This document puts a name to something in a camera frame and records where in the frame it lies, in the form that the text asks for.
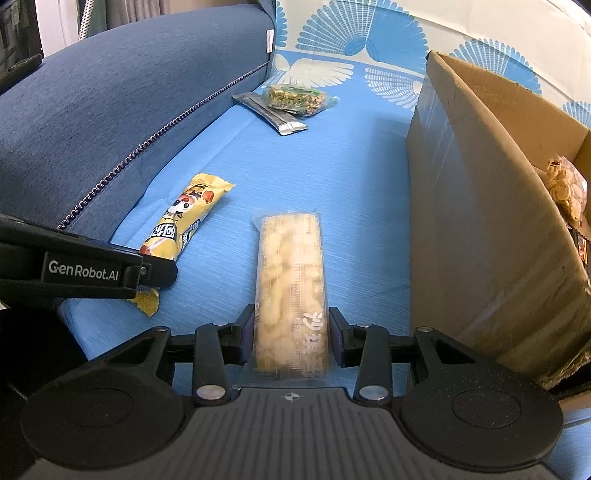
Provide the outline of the blue fabric sofa cushion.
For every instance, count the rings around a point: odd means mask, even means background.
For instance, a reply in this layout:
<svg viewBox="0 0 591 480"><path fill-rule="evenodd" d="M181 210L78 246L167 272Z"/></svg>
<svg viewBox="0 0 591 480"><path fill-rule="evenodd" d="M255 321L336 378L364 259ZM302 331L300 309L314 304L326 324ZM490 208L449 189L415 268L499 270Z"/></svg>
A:
<svg viewBox="0 0 591 480"><path fill-rule="evenodd" d="M109 239L160 170L270 70L272 1L123 25L1 96L1 210Z"/></svg>

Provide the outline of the peanut snack bag red label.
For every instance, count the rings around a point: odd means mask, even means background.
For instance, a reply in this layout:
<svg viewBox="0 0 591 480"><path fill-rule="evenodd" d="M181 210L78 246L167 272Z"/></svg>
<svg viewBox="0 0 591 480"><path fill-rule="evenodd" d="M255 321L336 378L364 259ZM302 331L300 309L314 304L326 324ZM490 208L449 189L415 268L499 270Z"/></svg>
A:
<svg viewBox="0 0 591 480"><path fill-rule="evenodd" d="M564 156L547 162L546 186L564 216L581 224L587 206L588 183L579 170Z"/></svg>

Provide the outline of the blue white patterned sofa cover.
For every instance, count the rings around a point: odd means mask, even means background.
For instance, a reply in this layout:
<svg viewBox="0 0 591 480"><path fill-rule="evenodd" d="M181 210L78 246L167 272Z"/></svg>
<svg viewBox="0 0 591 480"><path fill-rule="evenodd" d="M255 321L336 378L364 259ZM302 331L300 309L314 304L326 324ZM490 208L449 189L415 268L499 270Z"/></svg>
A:
<svg viewBox="0 0 591 480"><path fill-rule="evenodd" d="M436 50L487 69L590 121L590 17L567 1L280 1L270 78L339 97L308 131L273 132L233 106L178 147L209 102L185 95L182 119L161 136L121 147L127 177L143 179L140 199L118 226L117 244L138 246L174 194L198 172L233 184L179 261L174 286L153 316L123 300L69 300L62 314L94 358L150 326L176 334L238 312L254 297L253 217L318 212L329 303L351 320L394 333L411 325L410 177L407 134Z"/></svg>

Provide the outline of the yellow cartoon snack bar wrapper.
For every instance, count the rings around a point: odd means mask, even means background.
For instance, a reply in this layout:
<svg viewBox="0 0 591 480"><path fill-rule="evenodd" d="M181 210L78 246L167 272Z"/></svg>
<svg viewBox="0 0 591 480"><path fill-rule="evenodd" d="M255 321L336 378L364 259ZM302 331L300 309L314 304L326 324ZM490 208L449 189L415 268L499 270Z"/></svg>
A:
<svg viewBox="0 0 591 480"><path fill-rule="evenodd" d="M176 261L212 207L234 186L215 175L195 175L161 216L139 252Z"/></svg>

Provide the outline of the round puffed grain cake pack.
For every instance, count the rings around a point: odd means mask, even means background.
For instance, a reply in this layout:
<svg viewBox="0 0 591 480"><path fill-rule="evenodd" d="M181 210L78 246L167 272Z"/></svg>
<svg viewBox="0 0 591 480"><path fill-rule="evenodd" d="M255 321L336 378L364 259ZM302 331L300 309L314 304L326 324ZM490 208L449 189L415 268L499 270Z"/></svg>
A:
<svg viewBox="0 0 591 480"><path fill-rule="evenodd" d="M311 117L334 107L339 98L331 96L317 88L273 84L263 91L270 108L284 111L300 117Z"/></svg>

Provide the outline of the grey silver stick packet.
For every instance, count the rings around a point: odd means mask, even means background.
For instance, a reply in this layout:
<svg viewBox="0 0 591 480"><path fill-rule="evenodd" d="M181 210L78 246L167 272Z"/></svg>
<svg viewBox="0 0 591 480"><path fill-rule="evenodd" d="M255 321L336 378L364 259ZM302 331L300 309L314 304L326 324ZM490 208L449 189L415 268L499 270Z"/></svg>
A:
<svg viewBox="0 0 591 480"><path fill-rule="evenodd" d="M295 118L294 115L270 107L260 94L254 92L235 94L232 99L266 120L280 136L288 136L308 129L308 126Z"/></svg>

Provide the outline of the clear pale rice cracker pack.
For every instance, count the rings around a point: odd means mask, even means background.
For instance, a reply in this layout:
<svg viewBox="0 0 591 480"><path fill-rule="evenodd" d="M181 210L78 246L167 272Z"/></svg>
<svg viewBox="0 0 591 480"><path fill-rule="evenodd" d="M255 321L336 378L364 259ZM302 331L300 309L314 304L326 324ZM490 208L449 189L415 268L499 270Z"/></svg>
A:
<svg viewBox="0 0 591 480"><path fill-rule="evenodd" d="M259 222L254 368L277 379L329 370L329 320L320 216L267 215Z"/></svg>

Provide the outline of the brown cardboard box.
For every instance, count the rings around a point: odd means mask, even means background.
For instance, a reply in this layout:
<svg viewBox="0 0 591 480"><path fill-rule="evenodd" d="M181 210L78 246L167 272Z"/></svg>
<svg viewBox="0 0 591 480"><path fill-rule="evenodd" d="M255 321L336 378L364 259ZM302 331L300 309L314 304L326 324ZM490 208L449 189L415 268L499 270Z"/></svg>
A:
<svg viewBox="0 0 591 480"><path fill-rule="evenodd" d="M590 131L520 84L431 52L407 138L411 321L544 388L590 386L590 279L540 171L590 171Z"/></svg>

